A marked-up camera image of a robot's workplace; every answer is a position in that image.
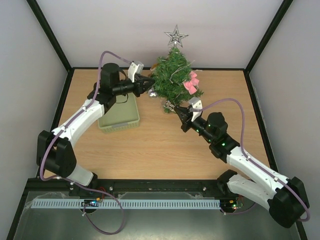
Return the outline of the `small green christmas tree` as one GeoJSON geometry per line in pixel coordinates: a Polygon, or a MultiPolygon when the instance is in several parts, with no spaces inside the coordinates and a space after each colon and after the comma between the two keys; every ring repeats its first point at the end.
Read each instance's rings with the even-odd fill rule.
{"type": "Polygon", "coordinates": [[[166,56],[157,58],[158,66],[151,71],[150,77],[155,80],[152,90],[157,92],[157,97],[165,101],[170,101],[174,106],[189,101],[192,97],[201,97],[204,92],[197,87],[197,92],[190,95],[185,89],[183,82],[190,80],[192,63],[187,60],[185,55],[177,48],[171,47],[166,56]]]}

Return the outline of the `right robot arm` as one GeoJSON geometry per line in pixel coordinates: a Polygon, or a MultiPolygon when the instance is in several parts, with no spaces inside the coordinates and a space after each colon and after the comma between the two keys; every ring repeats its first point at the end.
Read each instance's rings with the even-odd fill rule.
{"type": "Polygon", "coordinates": [[[290,228],[297,221],[310,219],[309,200],[303,182],[288,178],[261,163],[246,152],[228,133],[228,124],[220,112],[210,113],[207,119],[191,107],[175,106],[181,129],[195,130],[209,144],[211,153],[223,162],[244,173],[228,170],[220,176],[218,191],[229,196],[238,194],[266,209],[282,227],[290,228]]]}

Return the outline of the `green plastic basket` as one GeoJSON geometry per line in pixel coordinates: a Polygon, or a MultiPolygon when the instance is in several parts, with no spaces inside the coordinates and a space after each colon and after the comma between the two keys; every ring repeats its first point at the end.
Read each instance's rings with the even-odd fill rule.
{"type": "Polygon", "coordinates": [[[136,97],[133,93],[127,96],[118,95],[111,109],[98,119],[98,127],[103,133],[128,130],[140,126],[140,115],[136,97]]]}

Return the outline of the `silver star ornament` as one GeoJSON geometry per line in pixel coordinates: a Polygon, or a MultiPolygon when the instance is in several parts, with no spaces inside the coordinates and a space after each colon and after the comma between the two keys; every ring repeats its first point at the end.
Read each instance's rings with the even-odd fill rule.
{"type": "Polygon", "coordinates": [[[182,40],[189,36],[186,33],[181,33],[177,24],[175,25],[173,31],[165,31],[164,33],[166,36],[169,37],[167,45],[172,46],[174,48],[177,48],[178,46],[182,48],[182,40]]]}

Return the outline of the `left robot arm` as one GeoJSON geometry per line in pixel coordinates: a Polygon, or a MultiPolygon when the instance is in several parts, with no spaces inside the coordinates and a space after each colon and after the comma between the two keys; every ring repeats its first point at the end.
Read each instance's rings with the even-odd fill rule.
{"type": "Polygon", "coordinates": [[[77,163],[74,147],[82,134],[113,107],[117,96],[132,93],[139,97],[154,84],[154,79],[141,75],[143,68],[141,62],[131,62],[121,80],[124,71],[116,63],[99,66],[97,82],[79,110],[60,126],[38,135],[36,163],[43,181],[44,171],[50,171],[55,178],[82,186],[91,184],[94,173],[77,163]]]}

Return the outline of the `brown gingerbread ornament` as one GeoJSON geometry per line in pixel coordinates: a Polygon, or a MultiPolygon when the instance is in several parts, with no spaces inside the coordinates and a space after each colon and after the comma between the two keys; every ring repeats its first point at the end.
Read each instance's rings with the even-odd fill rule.
{"type": "Polygon", "coordinates": [[[158,63],[153,64],[152,67],[150,68],[150,70],[154,71],[158,65],[159,65],[158,63]]]}

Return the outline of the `pink ornaments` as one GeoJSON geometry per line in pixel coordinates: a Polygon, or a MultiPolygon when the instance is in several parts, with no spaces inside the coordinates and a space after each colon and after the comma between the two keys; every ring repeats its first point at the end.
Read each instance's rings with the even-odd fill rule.
{"type": "Polygon", "coordinates": [[[190,74],[190,80],[184,81],[183,86],[188,91],[190,95],[193,95],[197,92],[197,87],[199,85],[199,80],[197,79],[197,74],[194,71],[191,71],[190,74]]]}

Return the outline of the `silver ball ornament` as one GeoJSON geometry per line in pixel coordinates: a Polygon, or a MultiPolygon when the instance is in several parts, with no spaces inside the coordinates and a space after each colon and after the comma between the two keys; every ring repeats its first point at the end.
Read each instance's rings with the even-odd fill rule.
{"type": "Polygon", "coordinates": [[[156,92],[155,90],[150,89],[150,90],[148,91],[148,96],[149,96],[150,98],[157,98],[157,97],[158,97],[158,94],[157,94],[157,92],[156,92]]]}

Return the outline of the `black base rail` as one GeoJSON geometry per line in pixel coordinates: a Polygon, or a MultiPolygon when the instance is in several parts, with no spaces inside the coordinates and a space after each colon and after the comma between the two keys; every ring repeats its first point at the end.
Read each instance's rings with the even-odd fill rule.
{"type": "MultiPolygon", "coordinates": [[[[188,193],[193,196],[202,195],[205,198],[231,199],[239,195],[227,190],[226,184],[215,180],[125,180],[125,179],[98,179],[95,189],[104,190],[118,197],[125,193],[188,193]]],[[[101,196],[92,190],[84,190],[78,186],[71,186],[65,180],[51,179],[42,181],[38,178],[28,179],[26,191],[35,192],[66,192],[69,196],[93,198],[101,196]]]]}

